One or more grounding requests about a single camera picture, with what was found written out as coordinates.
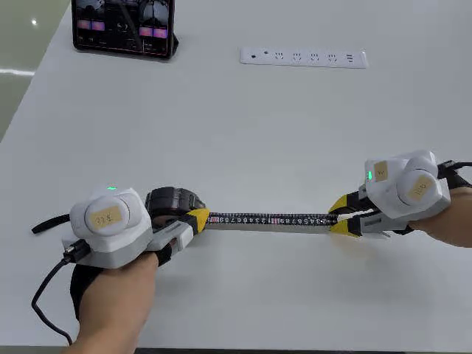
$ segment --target black cable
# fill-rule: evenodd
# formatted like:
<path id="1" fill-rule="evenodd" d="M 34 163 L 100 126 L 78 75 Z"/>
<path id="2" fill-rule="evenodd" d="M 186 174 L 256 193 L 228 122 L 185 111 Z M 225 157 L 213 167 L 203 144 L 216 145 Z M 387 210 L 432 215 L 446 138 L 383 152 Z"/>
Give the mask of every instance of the black cable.
<path id="1" fill-rule="evenodd" d="M 52 330 L 54 330 L 56 333 L 62 335 L 63 337 L 65 337 L 67 339 L 67 343 L 69 343 L 69 345 L 72 345 L 72 338 L 71 336 L 65 331 L 65 330 L 61 330 L 59 327 L 55 326 L 51 321 L 49 321 L 46 317 L 46 315 L 43 313 L 43 311 L 39 308 L 38 306 L 38 300 L 39 300 L 39 297 L 41 296 L 41 294 L 43 293 L 44 289 L 46 288 L 46 286 L 49 284 L 49 282 L 51 281 L 51 279 L 56 275 L 56 273 L 59 271 L 59 269 L 61 269 L 62 267 L 64 267 L 66 264 L 68 264 L 69 261 L 66 260 L 66 259 L 62 259 L 60 260 L 60 262 L 58 264 L 56 264 L 56 266 L 46 275 L 46 277 L 44 278 L 43 282 L 41 283 L 41 285 L 39 285 L 39 288 L 38 290 L 36 291 L 36 294 L 34 295 L 34 297 L 32 298 L 32 301 L 31 301 L 31 307 L 32 309 L 36 312 L 36 314 L 38 315 L 39 319 L 49 328 L 51 328 Z"/>
<path id="2" fill-rule="evenodd" d="M 55 218 L 52 218 L 47 221 L 44 221 L 43 223 L 40 223 L 39 225 L 33 227 L 31 231 L 33 234 L 38 234 L 40 232 L 52 229 L 53 227 L 57 225 L 61 225 L 62 223 L 68 223 L 70 220 L 71 218 L 69 214 L 59 215 L 59 216 L 56 216 Z"/>
<path id="3" fill-rule="evenodd" d="M 38 300 L 41 294 L 46 289 L 46 286 L 49 284 L 51 279 L 57 274 L 57 272 L 64 267 L 65 265 L 69 264 L 70 262 L 76 263 L 82 258 L 84 258 L 87 254 L 90 253 L 90 246 L 84 240 L 78 240 L 76 243 L 70 245 L 63 254 L 63 259 L 60 260 L 58 264 L 46 275 L 41 285 L 39 285 L 36 294 L 31 300 L 31 307 L 38 315 L 39 319 L 49 328 L 54 330 L 56 333 L 62 335 L 64 338 L 67 339 L 69 345 L 72 344 L 71 336 L 65 331 L 61 330 L 59 327 L 54 325 L 51 321 L 49 321 L 44 314 L 44 312 L 38 306 Z"/>

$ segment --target handwritten label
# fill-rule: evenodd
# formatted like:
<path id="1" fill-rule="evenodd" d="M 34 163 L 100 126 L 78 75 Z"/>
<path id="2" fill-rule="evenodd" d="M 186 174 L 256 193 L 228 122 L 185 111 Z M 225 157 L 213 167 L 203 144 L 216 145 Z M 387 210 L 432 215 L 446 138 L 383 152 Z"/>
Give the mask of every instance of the handwritten label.
<path id="1" fill-rule="evenodd" d="M 95 229 L 103 229 L 114 223 L 119 223 L 121 220 L 123 220 L 123 218 L 118 206 L 111 206 L 90 214 L 90 221 Z"/>
<path id="2" fill-rule="evenodd" d="M 420 176 L 416 180 L 413 188 L 408 192 L 408 196 L 414 201 L 420 201 L 433 185 L 434 182 L 432 179 L 426 176 Z"/>
<path id="3" fill-rule="evenodd" d="M 388 179 L 389 170 L 386 161 L 380 161 L 374 164 L 375 181 L 382 182 Z"/>

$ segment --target white power strip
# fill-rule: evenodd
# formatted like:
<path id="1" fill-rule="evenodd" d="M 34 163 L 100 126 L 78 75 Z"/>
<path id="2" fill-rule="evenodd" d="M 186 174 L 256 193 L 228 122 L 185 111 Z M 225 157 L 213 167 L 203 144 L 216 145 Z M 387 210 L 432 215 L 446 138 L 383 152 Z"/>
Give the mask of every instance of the white power strip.
<path id="1" fill-rule="evenodd" d="M 337 52 L 318 49 L 242 48 L 240 62 L 259 65 L 316 66 L 327 68 L 366 69 L 362 52 Z"/>

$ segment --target tablet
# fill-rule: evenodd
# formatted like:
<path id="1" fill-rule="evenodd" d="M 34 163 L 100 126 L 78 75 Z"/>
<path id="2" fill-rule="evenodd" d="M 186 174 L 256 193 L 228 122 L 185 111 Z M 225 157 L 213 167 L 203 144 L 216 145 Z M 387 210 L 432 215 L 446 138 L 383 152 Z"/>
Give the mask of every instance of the tablet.
<path id="1" fill-rule="evenodd" d="M 174 0 L 72 0 L 74 46 L 170 58 Z"/>

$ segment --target robotic hand device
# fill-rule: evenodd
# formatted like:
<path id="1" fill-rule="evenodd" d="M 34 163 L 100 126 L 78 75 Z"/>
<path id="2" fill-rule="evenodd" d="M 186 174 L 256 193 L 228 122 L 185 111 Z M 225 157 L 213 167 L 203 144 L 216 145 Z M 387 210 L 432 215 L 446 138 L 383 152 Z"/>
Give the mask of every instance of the robotic hand device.
<path id="1" fill-rule="evenodd" d="M 67 263 L 77 263 L 71 283 L 76 315 L 85 289 L 105 268 L 119 268 L 145 251 L 154 251 L 159 266 L 183 250 L 207 225 L 211 229 L 268 232 L 327 233 L 378 237 L 385 231 L 404 235 L 409 221 L 430 218 L 451 203 L 449 190 L 472 187 L 456 170 L 470 162 L 437 164 L 432 152 L 416 151 L 365 163 L 365 183 L 340 197 L 329 214 L 211 213 L 197 195 L 182 188 L 165 187 L 147 194 L 143 203 L 133 189 L 109 187 L 75 204 L 70 214 L 45 221 L 32 232 L 71 222 L 63 236 L 63 259 L 49 272 L 32 300 L 41 320 L 53 325 L 37 302 L 51 278 Z"/>
<path id="2" fill-rule="evenodd" d="M 422 150 L 390 159 L 369 159 L 365 183 L 358 191 L 340 197 L 329 210 L 337 215 L 357 214 L 340 218 L 330 231 L 354 237 L 377 237 L 384 231 L 407 234 L 413 231 L 409 221 L 435 216 L 451 204 L 450 189 L 470 187 L 455 172 L 466 165 L 453 161 L 438 165 L 432 152 Z"/>

